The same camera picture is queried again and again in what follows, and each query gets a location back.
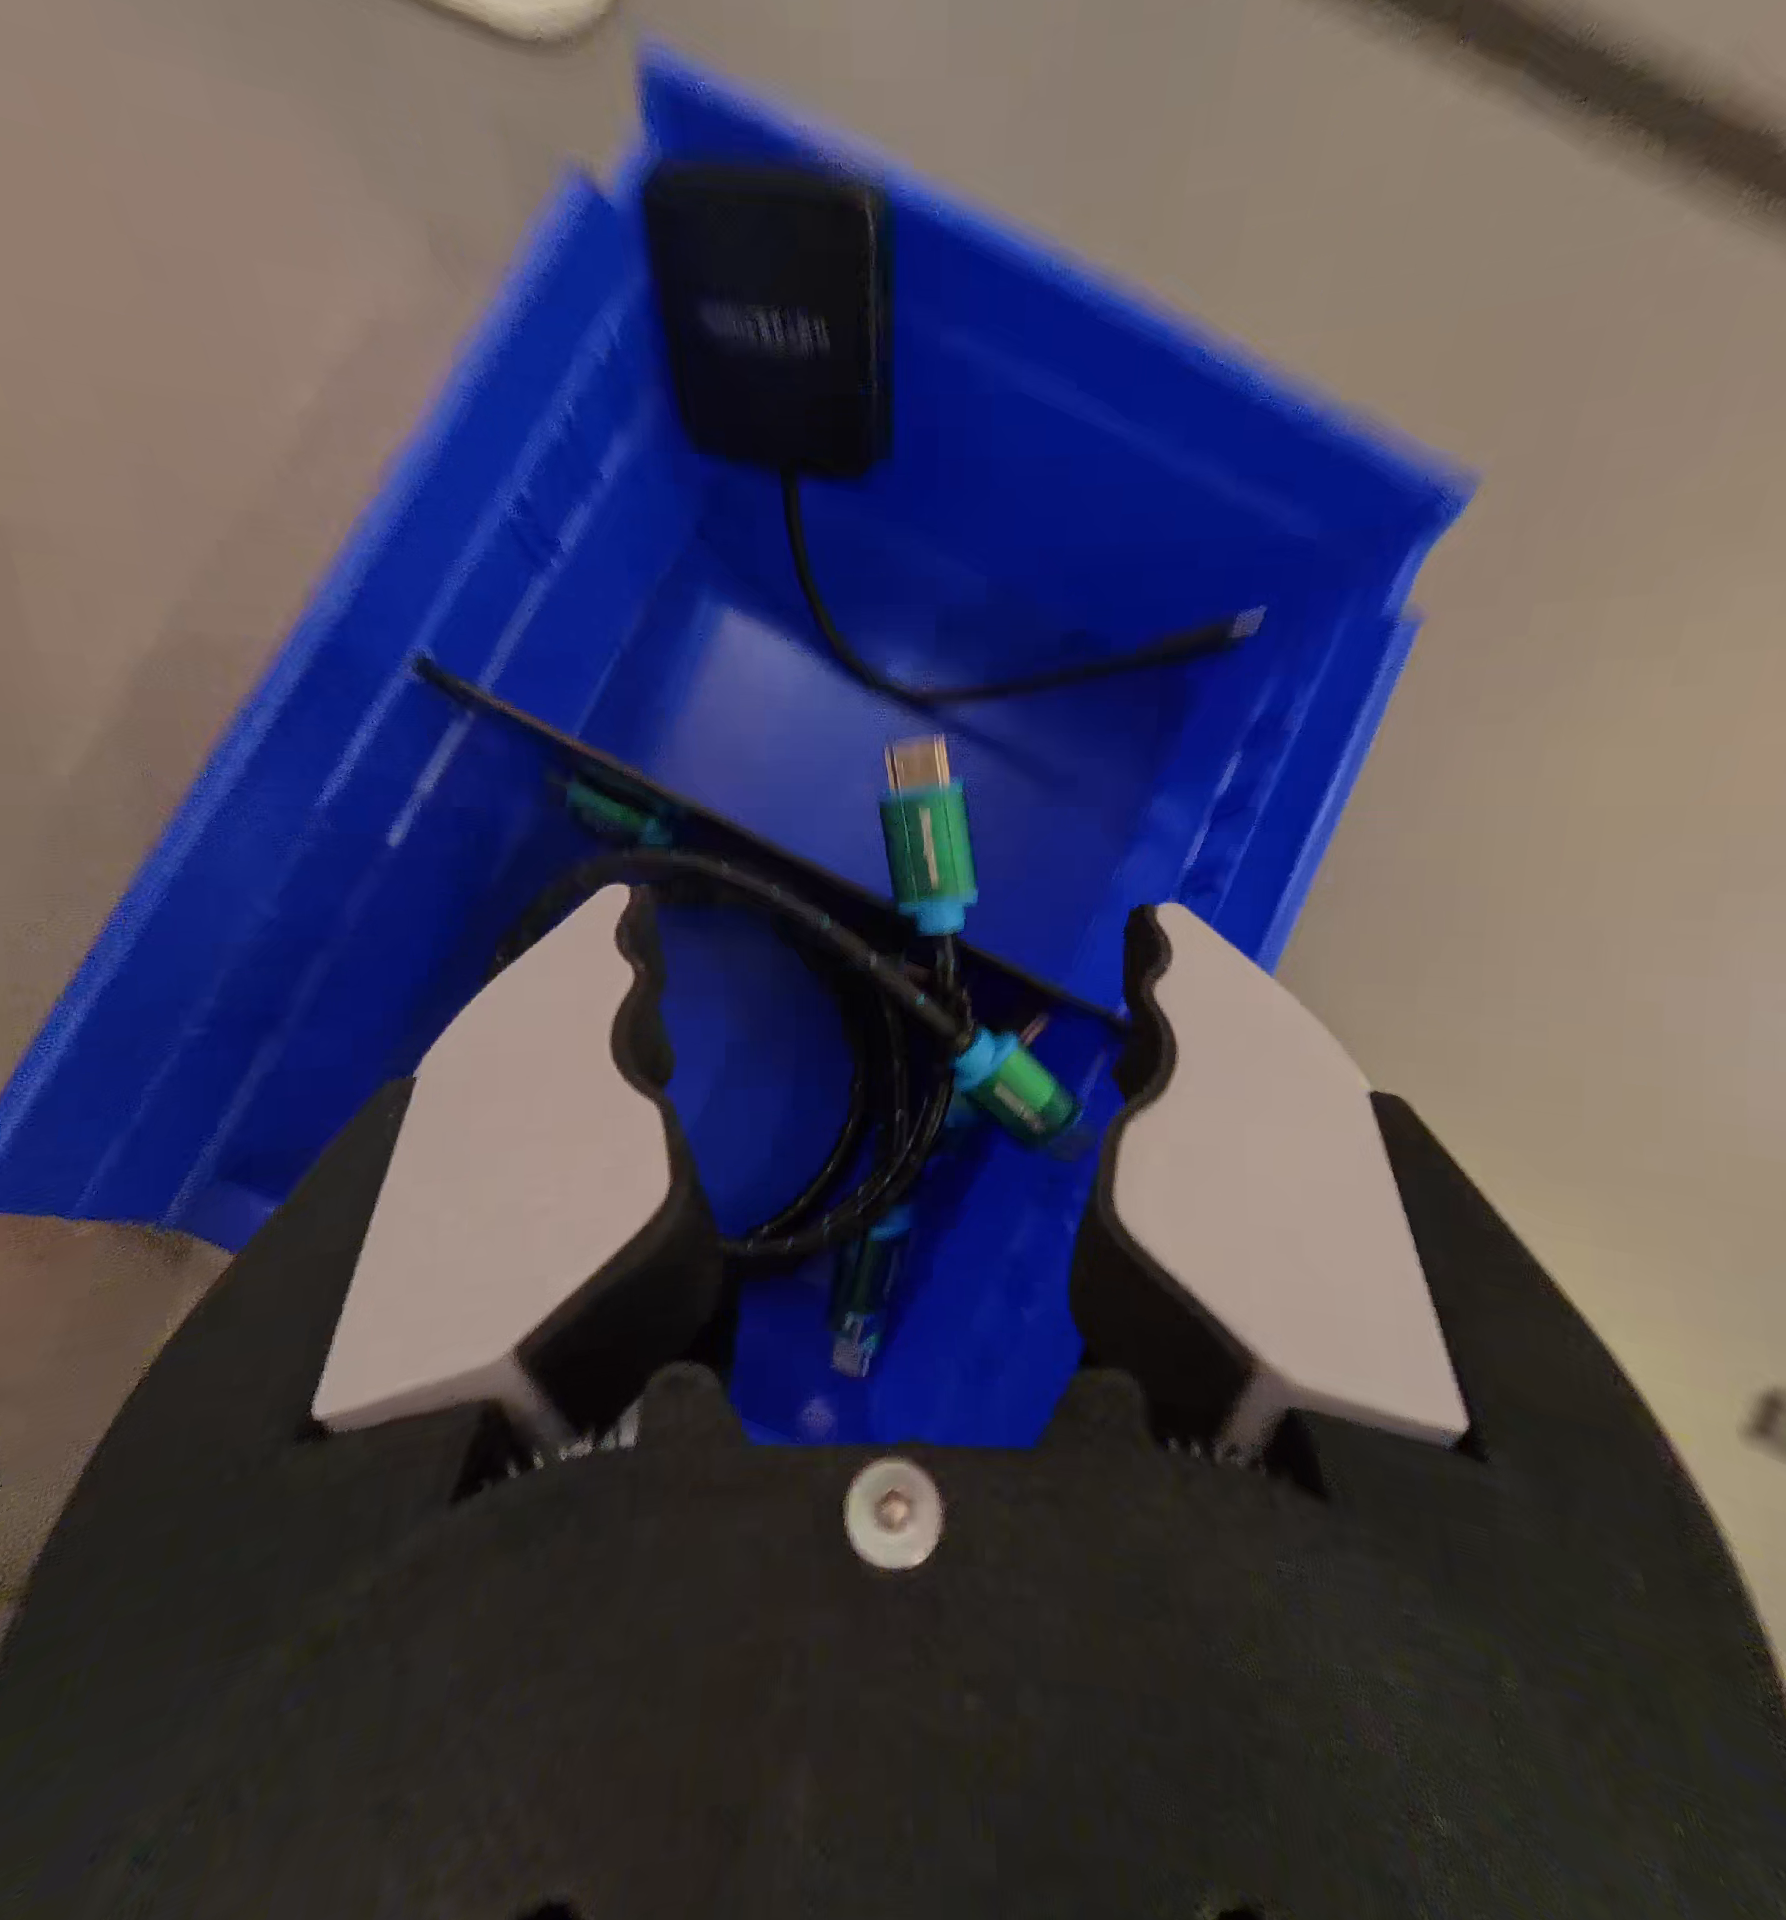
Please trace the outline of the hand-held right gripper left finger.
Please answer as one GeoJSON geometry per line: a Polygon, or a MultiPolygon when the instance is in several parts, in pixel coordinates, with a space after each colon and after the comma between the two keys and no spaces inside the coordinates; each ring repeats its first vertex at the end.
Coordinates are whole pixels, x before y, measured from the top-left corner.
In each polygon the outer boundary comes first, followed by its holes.
{"type": "Polygon", "coordinates": [[[310,1416],[499,1406],[594,1442],[715,1325],[723,1256],[665,1089],[651,899],[601,886],[430,1044],[310,1416]]]}

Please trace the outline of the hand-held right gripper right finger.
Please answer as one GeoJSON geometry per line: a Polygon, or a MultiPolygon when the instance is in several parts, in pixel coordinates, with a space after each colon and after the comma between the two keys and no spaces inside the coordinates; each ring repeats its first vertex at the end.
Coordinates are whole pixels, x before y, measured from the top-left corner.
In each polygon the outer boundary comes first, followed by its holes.
{"type": "Polygon", "coordinates": [[[1459,1446],[1473,1416],[1360,1069],[1176,901],[1130,915],[1124,1006],[1074,1238],[1085,1360],[1186,1454],[1260,1460],[1291,1416],[1459,1446]]]}

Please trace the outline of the blue plastic bin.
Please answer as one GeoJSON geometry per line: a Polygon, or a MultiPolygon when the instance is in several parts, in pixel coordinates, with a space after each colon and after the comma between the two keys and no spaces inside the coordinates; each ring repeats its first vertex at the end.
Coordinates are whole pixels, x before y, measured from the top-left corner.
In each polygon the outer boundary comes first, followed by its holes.
{"type": "MultiPolygon", "coordinates": [[[[0,1091],[0,1217],[243,1248],[572,864],[545,756],[450,706],[416,655],[883,889],[882,744],[921,718],[826,655],[777,482],[686,441],[636,206],[663,159],[871,164],[643,59],[618,184],[549,206],[0,1091]]],[[[1045,1048],[1105,1132],[1126,918],[1185,905],[1273,969],[1466,482],[883,184],[891,453],[804,510],[841,627],[893,675],[955,684],[1264,611],[1229,655],[940,719],[982,875],[967,971],[1004,1027],[1062,1002],[1045,1048]]]]}

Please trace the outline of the black bin divider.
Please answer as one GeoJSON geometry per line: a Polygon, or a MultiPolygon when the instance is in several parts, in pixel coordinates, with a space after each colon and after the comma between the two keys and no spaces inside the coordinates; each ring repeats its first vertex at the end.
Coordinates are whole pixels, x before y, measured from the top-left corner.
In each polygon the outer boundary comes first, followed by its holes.
{"type": "Polygon", "coordinates": [[[929,990],[934,983],[929,963],[934,936],[922,934],[886,889],[863,886],[743,829],[739,820],[689,800],[619,756],[551,729],[495,696],[489,685],[450,672],[430,655],[415,657],[415,672],[461,714],[483,718],[545,756],[545,783],[554,791],[554,805],[581,837],[581,851],[569,855],[576,868],[599,860],[599,850],[634,850],[638,858],[663,851],[717,862],[748,880],[771,880],[801,899],[806,909],[847,928],[857,945],[872,946],[899,966],[915,986],[929,990]]]}

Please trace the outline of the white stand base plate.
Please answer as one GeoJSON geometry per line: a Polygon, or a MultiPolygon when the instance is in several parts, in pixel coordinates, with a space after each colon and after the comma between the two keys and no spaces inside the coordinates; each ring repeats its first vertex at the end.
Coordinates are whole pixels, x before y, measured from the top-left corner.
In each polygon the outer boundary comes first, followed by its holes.
{"type": "Polygon", "coordinates": [[[481,35],[500,38],[514,46],[558,46],[591,35],[610,14],[618,10],[618,2],[444,0],[425,2],[425,9],[458,19],[481,35]]]}

